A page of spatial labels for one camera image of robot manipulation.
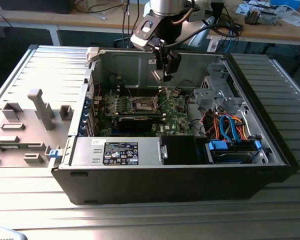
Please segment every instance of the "floor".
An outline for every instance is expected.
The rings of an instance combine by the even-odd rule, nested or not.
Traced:
[[[5,38],[0,38],[0,87],[7,79],[11,71],[17,65],[23,54],[26,52],[30,44],[38,45],[52,45],[50,34],[43,29],[29,29],[29,28],[10,28],[4,29]],[[121,38],[118,33],[98,33],[98,32],[74,32],[61,31],[62,42],[65,46],[80,46],[91,47],[99,46],[105,48],[113,48],[114,40]],[[208,47],[209,41],[199,49],[205,51]],[[228,41],[224,44],[223,49],[219,52],[225,51],[228,48]],[[228,52],[259,54],[265,47],[264,43],[247,43],[247,42],[232,42],[228,48]],[[266,54],[273,59],[276,59],[282,67],[290,72],[299,54],[299,46],[289,46],[277,44],[271,46]],[[293,78],[300,86],[300,69]]]

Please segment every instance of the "metal table surface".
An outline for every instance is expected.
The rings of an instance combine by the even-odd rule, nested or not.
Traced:
[[[50,52],[67,49],[52,47]],[[25,54],[2,90],[36,51]],[[2,167],[0,226],[29,240],[300,239],[300,171],[249,200],[74,205],[46,167]]]

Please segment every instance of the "power supply label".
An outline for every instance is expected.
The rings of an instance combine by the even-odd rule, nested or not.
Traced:
[[[103,164],[138,165],[139,149],[137,142],[105,142]]]

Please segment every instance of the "desk leg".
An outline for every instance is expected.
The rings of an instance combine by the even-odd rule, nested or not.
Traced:
[[[219,41],[221,40],[220,35],[208,35],[207,39],[210,39],[209,46],[207,48],[207,52],[215,52],[217,50],[217,46]]]
[[[47,29],[50,32],[53,45],[62,46],[62,40],[57,25],[49,25]]]

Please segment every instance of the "table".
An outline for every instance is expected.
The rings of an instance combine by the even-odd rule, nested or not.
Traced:
[[[40,58],[38,53],[64,53],[66,62],[84,63],[87,51],[40,48],[27,50],[1,88],[0,100],[26,66]],[[46,167],[4,167],[0,226],[29,240],[300,240],[300,170],[246,200],[74,205]]]
[[[88,0],[89,5],[95,3],[96,0]],[[300,45],[300,27],[293,26],[282,20],[277,25],[248,25],[244,23],[243,15],[236,15],[236,7],[242,1],[225,0],[227,9],[231,17],[236,18],[236,22],[244,25],[240,41],[274,43],[274,44],[291,44]],[[110,2],[105,8],[117,5],[117,2]],[[82,2],[78,8],[86,10],[86,4]],[[131,4],[130,7],[131,20],[130,28],[133,27],[135,17],[137,15],[137,5]],[[144,5],[140,5],[140,18],[142,20]],[[122,32],[122,10],[120,7],[106,11],[106,20],[102,20],[96,16],[81,13],[73,9],[71,14],[57,14],[49,12],[28,12],[28,11],[5,11],[0,7],[0,13],[9,21],[13,27],[47,29],[50,32],[52,42],[55,46],[61,46],[62,41],[59,35],[60,30],[68,31],[85,31],[85,32],[103,32],[103,33],[121,33]],[[190,23],[184,27],[182,35],[200,28],[201,22]],[[9,27],[9,25],[0,16],[0,26]],[[211,32],[208,36],[211,39],[209,51],[214,51],[221,40],[221,36]]]

